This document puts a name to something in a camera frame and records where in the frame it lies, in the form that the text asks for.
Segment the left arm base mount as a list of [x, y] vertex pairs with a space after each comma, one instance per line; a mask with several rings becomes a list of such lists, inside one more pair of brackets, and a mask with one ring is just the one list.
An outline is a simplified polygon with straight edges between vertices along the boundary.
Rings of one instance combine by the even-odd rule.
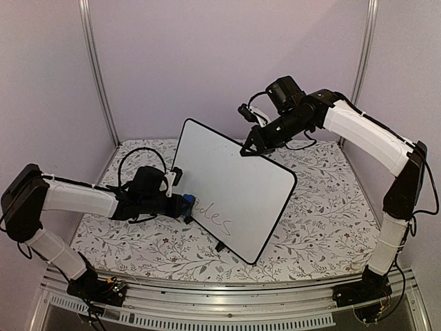
[[127, 293], [127, 282], [116, 277], [101, 280], [94, 274], [84, 274], [69, 281], [67, 293], [86, 301], [122, 307]]

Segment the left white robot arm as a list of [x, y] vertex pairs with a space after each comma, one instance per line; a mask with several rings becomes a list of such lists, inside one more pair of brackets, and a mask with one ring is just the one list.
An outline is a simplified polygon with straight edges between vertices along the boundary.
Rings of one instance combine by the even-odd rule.
[[178, 168], [168, 171], [143, 166], [125, 184], [100, 187], [45, 174], [30, 163], [1, 197], [5, 231], [13, 241], [26, 244], [76, 281], [77, 290], [87, 299], [97, 299], [103, 291], [101, 282], [87, 273], [91, 267], [85, 258], [43, 227], [42, 212], [79, 212], [130, 223], [139, 222], [140, 216], [188, 217], [195, 197], [172, 192], [181, 176]]

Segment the small black-framed whiteboard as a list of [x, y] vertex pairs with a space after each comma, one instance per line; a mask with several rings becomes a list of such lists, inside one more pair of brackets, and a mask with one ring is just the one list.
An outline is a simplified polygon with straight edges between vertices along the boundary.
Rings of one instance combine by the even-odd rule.
[[267, 157], [242, 157], [239, 142], [194, 120], [184, 121], [173, 165], [175, 188], [196, 202], [195, 222], [245, 263], [255, 264], [297, 185], [296, 174]]

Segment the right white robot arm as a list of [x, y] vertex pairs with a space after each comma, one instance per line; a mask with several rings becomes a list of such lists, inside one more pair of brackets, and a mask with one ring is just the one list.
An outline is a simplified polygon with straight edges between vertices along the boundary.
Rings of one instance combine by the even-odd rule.
[[306, 93], [291, 76], [278, 78], [238, 107], [252, 128], [240, 150], [243, 157], [263, 156], [284, 147], [295, 136], [317, 129], [345, 139], [381, 165], [392, 181], [382, 199], [382, 222], [373, 254], [356, 286], [363, 301], [382, 291], [403, 248], [415, 214], [424, 175], [427, 147], [412, 142], [357, 108], [343, 93], [328, 89]]

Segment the blue whiteboard eraser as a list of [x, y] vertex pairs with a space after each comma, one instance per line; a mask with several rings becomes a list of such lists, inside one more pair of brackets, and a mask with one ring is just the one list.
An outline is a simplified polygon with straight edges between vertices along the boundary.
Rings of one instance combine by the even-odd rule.
[[196, 198], [194, 195], [191, 194], [184, 194], [183, 195], [183, 213], [182, 215], [184, 217], [190, 217], [192, 215], [192, 208], [194, 206], [194, 203], [196, 201]]

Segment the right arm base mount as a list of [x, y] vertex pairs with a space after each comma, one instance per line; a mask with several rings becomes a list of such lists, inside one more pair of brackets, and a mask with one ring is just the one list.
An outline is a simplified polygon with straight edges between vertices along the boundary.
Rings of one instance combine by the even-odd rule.
[[387, 275], [379, 275], [368, 268], [359, 281], [353, 281], [332, 288], [332, 299], [339, 308], [373, 301], [392, 294]]

